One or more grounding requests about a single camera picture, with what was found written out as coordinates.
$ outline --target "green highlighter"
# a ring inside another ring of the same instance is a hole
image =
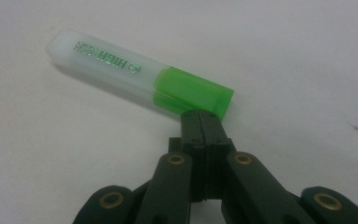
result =
[[[60,31],[46,51],[58,65],[182,114],[203,109],[220,119],[234,90],[77,31]]]

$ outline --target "white table surface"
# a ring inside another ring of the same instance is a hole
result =
[[[358,1],[0,1],[0,223],[72,223],[149,180],[179,117],[78,78],[44,47],[75,29],[234,89],[223,125],[291,192],[358,204]],[[223,223],[220,202],[192,223]]]

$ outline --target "brass insert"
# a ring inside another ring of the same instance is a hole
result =
[[[250,158],[248,155],[246,154],[238,154],[237,156],[235,156],[235,161],[237,163],[243,164],[243,165],[247,165],[252,163],[252,158]]]
[[[173,155],[168,158],[168,162],[173,165],[179,165],[185,162],[185,158],[180,155]]]
[[[317,193],[313,196],[313,199],[322,207],[332,210],[338,211],[342,208],[342,203],[335,197],[326,194],[326,193]]]
[[[120,206],[124,202],[124,196],[117,191],[112,191],[104,194],[100,198],[100,206],[106,209],[112,209]]]

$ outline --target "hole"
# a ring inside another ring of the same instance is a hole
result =
[[[106,209],[116,208],[124,202],[124,196],[117,191],[104,194],[100,198],[100,206]]]
[[[282,222],[283,222],[284,224],[300,224],[300,221],[298,221],[297,218],[292,217],[292,216],[290,216],[290,215],[284,215],[284,216],[282,217]]]
[[[155,215],[153,217],[153,224],[168,224],[169,220],[168,217],[162,214]]]
[[[235,157],[235,161],[237,163],[247,165],[247,164],[252,163],[252,158],[250,158],[249,156],[247,156],[245,154],[240,154]]]
[[[174,165],[178,165],[185,162],[185,158],[183,156],[173,155],[168,158],[168,162]]]
[[[332,210],[338,211],[342,208],[342,203],[335,197],[326,194],[326,193],[317,193],[313,196],[313,199],[322,207]]]

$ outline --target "highlighter cap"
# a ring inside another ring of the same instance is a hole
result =
[[[191,109],[213,112],[223,119],[234,90],[188,72],[169,67],[161,71],[154,84],[156,105],[182,114]]]

